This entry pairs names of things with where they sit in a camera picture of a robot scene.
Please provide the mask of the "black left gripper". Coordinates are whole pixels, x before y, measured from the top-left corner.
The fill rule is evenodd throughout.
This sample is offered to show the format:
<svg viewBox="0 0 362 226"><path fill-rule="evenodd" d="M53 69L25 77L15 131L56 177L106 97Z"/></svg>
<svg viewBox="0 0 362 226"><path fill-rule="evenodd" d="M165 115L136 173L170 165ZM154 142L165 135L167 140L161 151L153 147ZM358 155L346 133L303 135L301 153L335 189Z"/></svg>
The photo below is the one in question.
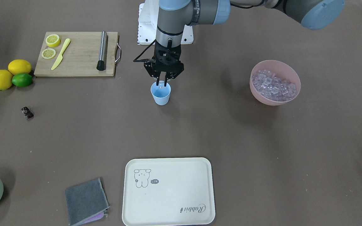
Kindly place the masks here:
<svg viewBox="0 0 362 226"><path fill-rule="evenodd" d="M184 64L180 61L182 53L181 45L168 49L159 43L155 44L154 55L151 59L144 60L144 67L151 77L154 77L155 85L159 86L160 74L165 72L164 87L168 80L175 79L184 71Z"/></svg>

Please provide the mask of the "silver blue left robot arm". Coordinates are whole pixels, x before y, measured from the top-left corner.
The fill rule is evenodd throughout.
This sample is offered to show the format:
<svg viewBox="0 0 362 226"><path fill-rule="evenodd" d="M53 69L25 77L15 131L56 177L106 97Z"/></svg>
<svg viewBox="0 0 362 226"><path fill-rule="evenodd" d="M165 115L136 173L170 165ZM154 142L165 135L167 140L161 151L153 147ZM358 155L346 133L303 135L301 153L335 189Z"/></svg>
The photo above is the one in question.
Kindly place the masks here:
<svg viewBox="0 0 362 226"><path fill-rule="evenodd" d="M342 12L344 0L156 0L153 9L155 39L150 43L154 53L142 62L156 86L167 86L184 71L181 43L186 26L224 24L231 8L275 9L309 30L320 30Z"/></svg>

